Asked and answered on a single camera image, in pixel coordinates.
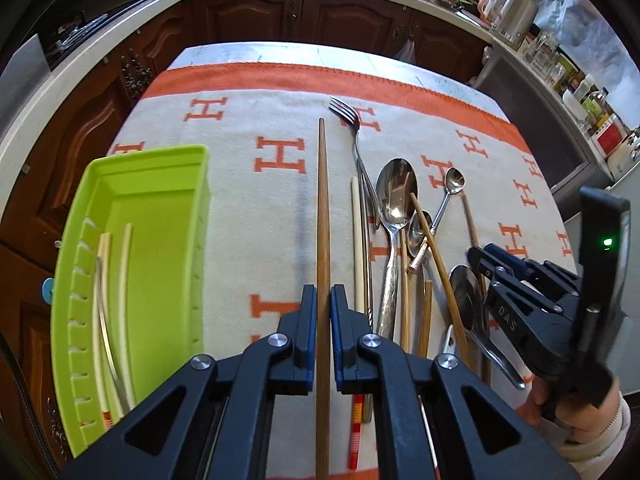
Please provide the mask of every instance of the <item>cabinet handle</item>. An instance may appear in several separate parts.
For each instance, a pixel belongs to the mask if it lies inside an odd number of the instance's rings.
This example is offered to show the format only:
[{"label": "cabinet handle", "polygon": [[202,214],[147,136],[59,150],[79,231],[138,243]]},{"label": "cabinet handle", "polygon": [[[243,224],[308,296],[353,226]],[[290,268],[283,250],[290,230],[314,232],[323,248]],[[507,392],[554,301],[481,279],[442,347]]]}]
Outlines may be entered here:
[{"label": "cabinet handle", "polygon": [[68,462],[68,457],[66,455],[68,443],[66,441],[65,430],[62,427],[62,421],[60,420],[58,405],[56,404],[55,400],[51,399],[51,397],[47,397],[47,411],[49,412],[49,418],[51,421],[51,434],[53,436],[53,439],[60,447],[60,454],[62,455],[62,459],[65,462]]},{"label": "cabinet handle", "polygon": [[404,25],[398,25],[391,33],[391,37],[394,41],[400,40],[404,36]]},{"label": "cabinet handle", "polygon": [[140,63],[140,57],[132,48],[129,49],[130,64],[122,56],[122,75],[124,76],[127,94],[134,101],[140,99],[146,88],[154,79],[154,74],[150,68]]},{"label": "cabinet handle", "polygon": [[295,36],[296,27],[298,25],[298,13],[296,12],[296,0],[289,0],[287,5],[289,7],[289,11],[287,12],[287,25],[286,25],[286,33],[289,38]]}]

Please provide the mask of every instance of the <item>metal screw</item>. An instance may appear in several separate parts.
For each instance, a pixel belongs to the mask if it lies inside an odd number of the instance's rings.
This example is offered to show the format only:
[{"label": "metal screw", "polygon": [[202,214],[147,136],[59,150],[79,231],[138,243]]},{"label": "metal screw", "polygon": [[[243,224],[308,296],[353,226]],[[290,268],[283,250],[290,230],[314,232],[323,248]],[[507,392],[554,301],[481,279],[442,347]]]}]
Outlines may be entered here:
[{"label": "metal screw", "polygon": [[362,336],[362,344],[364,346],[368,346],[369,348],[375,348],[376,346],[380,346],[382,339],[378,334],[365,334]]},{"label": "metal screw", "polygon": [[198,354],[191,358],[191,368],[194,370],[206,370],[213,364],[213,359],[206,354]]},{"label": "metal screw", "polygon": [[289,338],[284,334],[276,332],[275,334],[271,334],[267,341],[271,346],[280,348],[281,346],[284,346],[289,342]]},{"label": "metal screw", "polygon": [[458,358],[453,354],[440,354],[436,361],[438,362],[438,366],[446,370],[453,370],[453,368],[458,366]]}]

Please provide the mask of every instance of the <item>red striped chopstick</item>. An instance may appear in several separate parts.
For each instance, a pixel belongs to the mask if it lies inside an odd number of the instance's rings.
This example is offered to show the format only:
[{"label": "red striped chopstick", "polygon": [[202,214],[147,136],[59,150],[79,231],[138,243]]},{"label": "red striped chopstick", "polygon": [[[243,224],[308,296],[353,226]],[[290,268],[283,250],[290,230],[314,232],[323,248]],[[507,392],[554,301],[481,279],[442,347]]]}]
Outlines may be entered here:
[{"label": "red striped chopstick", "polygon": [[362,424],[362,403],[364,396],[357,394],[353,396],[353,406],[351,408],[351,435],[349,437],[349,460],[347,468],[356,471],[358,468],[358,454],[360,452],[360,426]]}]

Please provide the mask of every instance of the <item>kitchen cabinet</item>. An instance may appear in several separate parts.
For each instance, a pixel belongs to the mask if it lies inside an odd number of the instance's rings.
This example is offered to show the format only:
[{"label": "kitchen cabinet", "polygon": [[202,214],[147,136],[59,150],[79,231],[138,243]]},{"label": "kitchen cabinet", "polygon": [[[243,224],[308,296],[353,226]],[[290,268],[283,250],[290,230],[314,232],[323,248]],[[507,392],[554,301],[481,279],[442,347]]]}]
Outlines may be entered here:
[{"label": "kitchen cabinet", "polygon": [[[49,306],[40,286],[50,272],[0,244],[0,330],[20,363],[22,374],[54,457],[60,467],[71,458],[58,415],[51,371]],[[2,424],[23,456],[49,478],[13,375],[0,358]]]},{"label": "kitchen cabinet", "polygon": [[159,14],[127,40],[129,56],[137,55],[142,66],[156,77],[187,47],[194,45],[191,0],[183,0]]},{"label": "kitchen cabinet", "polygon": [[296,41],[302,0],[193,0],[197,44]]},{"label": "kitchen cabinet", "polygon": [[417,66],[461,83],[482,70],[487,44],[461,28],[414,10],[408,30],[414,36]]},{"label": "kitchen cabinet", "polygon": [[31,150],[0,223],[0,241],[53,272],[71,202],[86,165],[106,155],[129,115],[114,49],[69,94]]},{"label": "kitchen cabinet", "polygon": [[304,0],[299,40],[394,56],[410,15],[386,0]]}]

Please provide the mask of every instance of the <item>small spoon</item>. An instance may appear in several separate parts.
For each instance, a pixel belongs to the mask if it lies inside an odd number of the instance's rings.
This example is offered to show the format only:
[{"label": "small spoon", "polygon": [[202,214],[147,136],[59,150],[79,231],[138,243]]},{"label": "small spoon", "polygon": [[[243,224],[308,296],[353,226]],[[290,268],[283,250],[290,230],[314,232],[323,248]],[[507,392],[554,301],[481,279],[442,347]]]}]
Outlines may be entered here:
[{"label": "small spoon", "polygon": [[414,212],[409,195],[418,192],[414,168],[404,158],[389,161],[378,177],[376,192],[380,200],[380,219],[389,234],[391,252],[386,263],[382,304],[378,316],[376,333],[391,339],[396,321],[396,299],[398,298],[398,235]]},{"label": "small spoon", "polygon": [[482,295],[476,276],[467,266],[458,265],[451,270],[449,281],[466,336],[478,345],[517,390],[524,390],[525,384],[518,371],[482,330]]},{"label": "small spoon", "polygon": [[[426,211],[423,211],[422,214],[427,219],[427,224],[429,224],[429,226],[433,225],[431,215]],[[409,232],[407,233],[409,254],[411,254],[412,258],[415,258],[418,255],[418,251],[420,251],[420,246],[422,245],[422,241],[425,236],[424,230],[420,225],[418,213],[414,212],[414,215],[411,217],[411,221],[409,222]]]},{"label": "small spoon", "polygon": [[[440,222],[442,222],[442,217],[444,216],[444,210],[447,208],[447,204],[449,203],[449,199],[452,195],[458,194],[465,187],[465,177],[460,173],[456,168],[449,168],[447,173],[444,176],[444,198],[442,199],[442,203],[438,208],[438,212],[436,213],[436,218],[433,220],[433,225],[431,225],[431,234],[435,236],[436,231],[438,230],[438,226]],[[427,253],[429,245],[427,243],[427,238],[423,238],[422,243],[420,245],[420,249],[418,253],[414,256],[414,259],[409,264],[408,269],[409,272],[413,272],[414,274],[418,272],[420,265],[422,264],[422,259],[424,255]]]}]

